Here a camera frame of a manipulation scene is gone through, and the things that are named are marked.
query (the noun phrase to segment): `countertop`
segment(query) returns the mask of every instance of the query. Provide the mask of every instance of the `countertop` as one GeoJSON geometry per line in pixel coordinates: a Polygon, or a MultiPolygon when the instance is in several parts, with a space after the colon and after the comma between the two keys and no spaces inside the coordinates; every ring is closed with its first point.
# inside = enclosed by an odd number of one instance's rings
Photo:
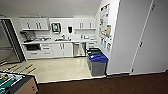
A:
{"type": "Polygon", "coordinates": [[[46,41],[32,41],[32,42],[26,42],[24,43],[23,41],[21,44],[55,44],[55,43],[72,43],[72,42],[97,42],[97,40],[91,40],[91,39],[74,39],[71,41],[55,41],[55,39],[49,39],[46,41]]]}

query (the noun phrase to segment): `sink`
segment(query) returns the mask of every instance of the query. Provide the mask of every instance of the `sink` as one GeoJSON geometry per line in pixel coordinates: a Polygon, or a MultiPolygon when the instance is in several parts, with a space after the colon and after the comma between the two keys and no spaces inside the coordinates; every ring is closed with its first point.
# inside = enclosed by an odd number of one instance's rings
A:
{"type": "Polygon", "coordinates": [[[67,39],[55,39],[55,41],[70,41],[70,40],[67,40],[67,39]]]}

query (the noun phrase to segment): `tile floor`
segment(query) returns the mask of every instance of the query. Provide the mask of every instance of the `tile floor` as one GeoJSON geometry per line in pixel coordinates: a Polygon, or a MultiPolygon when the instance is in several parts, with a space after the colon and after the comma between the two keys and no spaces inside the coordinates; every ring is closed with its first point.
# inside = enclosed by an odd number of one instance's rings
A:
{"type": "MultiPolygon", "coordinates": [[[[91,76],[90,70],[88,69],[86,57],[28,60],[23,63],[17,63],[17,67],[21,65],[23,65],[23,67],[21,67],[15,72],[20,72],[30,64],[33,64],[33,66],[28,70],[25,70],[23,73],[27,73],[29,70],[36,68],[35,71],[30,73],[30,75],[35,75],[38,83],[105,77],[105,76],[99,76],[99,77],[91,76]]],[[[4,70],[13,65],[15,64],[6,64],[4,66],[1,66],[0,68],[1,70],[4,70]]]]}

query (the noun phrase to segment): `dishwasher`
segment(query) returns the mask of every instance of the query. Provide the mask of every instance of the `dishwasher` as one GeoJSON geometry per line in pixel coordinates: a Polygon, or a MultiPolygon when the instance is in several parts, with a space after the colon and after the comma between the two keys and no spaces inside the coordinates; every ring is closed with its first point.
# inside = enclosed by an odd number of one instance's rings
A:
{"type": "Polygon", "coordinates": [[[73,55],[74,57],[86,56],[86,42],[74,42],[73,55]]]}

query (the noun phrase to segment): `trash can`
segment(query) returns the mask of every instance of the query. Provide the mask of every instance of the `trash can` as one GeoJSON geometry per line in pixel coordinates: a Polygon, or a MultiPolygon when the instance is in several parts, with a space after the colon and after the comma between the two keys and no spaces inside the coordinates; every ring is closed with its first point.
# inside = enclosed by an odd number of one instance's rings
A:
{"type": "Polygon", "coordinates": [[[105,55],[90,56],[90,69],[92,76],[103,76],[105,73],[108,58],[105,55]]]}
{"type": "Polygon", "coordinates": [[[87,56],[87,63],[88,63],[89,70],[91,70],[90,56],[92,55],[103,55],[103,53],[101,52],[99,48],[89,48],[89,50],[87,50],[86,56],[87,56]]]}

